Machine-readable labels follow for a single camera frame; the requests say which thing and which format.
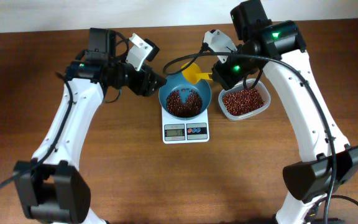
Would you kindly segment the blue plastic bowl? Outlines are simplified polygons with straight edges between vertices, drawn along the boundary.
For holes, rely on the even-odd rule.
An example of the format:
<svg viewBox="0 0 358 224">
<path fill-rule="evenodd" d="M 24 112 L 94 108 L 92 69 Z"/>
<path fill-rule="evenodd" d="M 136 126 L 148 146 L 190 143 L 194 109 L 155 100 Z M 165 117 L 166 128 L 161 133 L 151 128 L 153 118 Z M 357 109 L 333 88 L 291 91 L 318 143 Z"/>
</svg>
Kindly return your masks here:
<svg viewBox="0 0 358 224">
<path fill-rule="evenodd" d="M 166 84 L 159 89 L 158 97 L 162 110 L 169 116 L 189 120 L 208 109 L 212 91 L 206 80 L 194 85 L 179 73 L 167 77 Z"/>
</svg>

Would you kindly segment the red adzuki beans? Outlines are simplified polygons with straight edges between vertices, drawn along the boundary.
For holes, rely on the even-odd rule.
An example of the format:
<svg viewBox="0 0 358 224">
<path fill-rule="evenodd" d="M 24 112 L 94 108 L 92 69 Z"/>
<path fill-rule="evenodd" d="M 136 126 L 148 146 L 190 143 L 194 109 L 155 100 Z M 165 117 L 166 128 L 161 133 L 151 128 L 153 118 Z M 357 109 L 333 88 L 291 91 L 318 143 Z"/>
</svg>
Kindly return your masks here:
<svg viewBox="0 0 358 224">
<path fill-rule="evenodd" d="M 240 116 L 261 108 L 265 101 L 257 90 L 251 89 L 226 94 L 223 97 L 223 104 L 231 115 Z M 178 90 L 171 92 L 167 97 L 168 112 L 181 118 L 199 115 L 202 105 L 200 95 L 193 90 L 190 91 L 185 102 L 182 102 Z"/>
</svg>

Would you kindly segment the clear plastic bean container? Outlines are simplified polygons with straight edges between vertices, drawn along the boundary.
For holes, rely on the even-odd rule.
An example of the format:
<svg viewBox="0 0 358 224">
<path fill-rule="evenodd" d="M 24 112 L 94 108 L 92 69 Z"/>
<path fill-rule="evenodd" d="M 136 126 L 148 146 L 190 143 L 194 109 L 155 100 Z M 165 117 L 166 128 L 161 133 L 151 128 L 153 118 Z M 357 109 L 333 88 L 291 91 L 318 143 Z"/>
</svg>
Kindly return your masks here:
<svg viewBox="0 0 358 224">
<path fill-rule="evenodd" d="M 230 90 L 222 90 L 218 103 L 227 119 L 239 121 L 251 118 L 265 111 L 271 103 L 271 96 L 262 82 L 246 90 L 242 82 Z"/>
</svg>

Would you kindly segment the yellow plastic measuring scoop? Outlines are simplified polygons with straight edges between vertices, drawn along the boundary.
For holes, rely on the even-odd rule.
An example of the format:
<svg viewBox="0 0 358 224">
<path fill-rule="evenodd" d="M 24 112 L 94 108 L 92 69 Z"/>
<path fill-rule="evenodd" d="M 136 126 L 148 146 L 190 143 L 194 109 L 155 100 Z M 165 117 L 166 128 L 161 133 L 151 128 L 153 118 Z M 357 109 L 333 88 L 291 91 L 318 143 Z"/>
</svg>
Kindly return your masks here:
<svg viewBox="0 0 358 224">
<path fill-rule="evenodd" d="M 212 80 L 212 73 L 202 72 L 200 67 L 195 63 L 192 64 L 186 63 L 182 66 L 182 68 L 183 68 L 182 71 L 183 76 L 192 85 L 197 84 L 201 80 Z"/>
</svg>

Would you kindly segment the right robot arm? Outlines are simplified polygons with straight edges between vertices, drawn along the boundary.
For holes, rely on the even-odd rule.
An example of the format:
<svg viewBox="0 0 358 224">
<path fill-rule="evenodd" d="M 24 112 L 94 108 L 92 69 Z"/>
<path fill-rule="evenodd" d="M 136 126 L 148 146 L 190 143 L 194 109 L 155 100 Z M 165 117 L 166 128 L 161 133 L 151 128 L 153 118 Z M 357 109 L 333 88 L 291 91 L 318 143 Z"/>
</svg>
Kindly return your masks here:
<svg viewBox="0 0 358 224">
<path fill-rule="evenodd" d="M 225 90 L 257 70 L 275 88 L 298 143 L 300 162 L 284 167 L 288 189 L 273 223 L 311 223 L 319 205 L 358 171 L 358 146 L 352 146 L 331 116 L 314 79 L 306 43 L 293 21 L 274 24 L 258 0 L 230 12 L 240 45 L 213 32 L 209 48 L 217 54 L 212 79 Z"/>
</svg>

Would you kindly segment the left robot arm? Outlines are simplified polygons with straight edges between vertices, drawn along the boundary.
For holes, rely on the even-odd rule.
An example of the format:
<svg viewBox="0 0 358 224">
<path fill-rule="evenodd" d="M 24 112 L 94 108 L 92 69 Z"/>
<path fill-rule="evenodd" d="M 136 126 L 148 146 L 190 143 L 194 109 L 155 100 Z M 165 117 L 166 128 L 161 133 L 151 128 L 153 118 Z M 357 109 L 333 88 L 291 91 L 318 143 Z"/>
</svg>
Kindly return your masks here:
<svg viewBox="0 0 358 224">
<path fill-rule="evenodd" d="M 166 79 L 149 65 L 158 54 L 149 39 L 92 28 L 89 44 L 60 74 L 64 92 L 52 125 L 29 161 L 14 167 L 24 215 L 40 223 L 101 223 L 91 191 L 79 172 L 83 143 L 109 88 L 153 95 Z"/>
</svg>

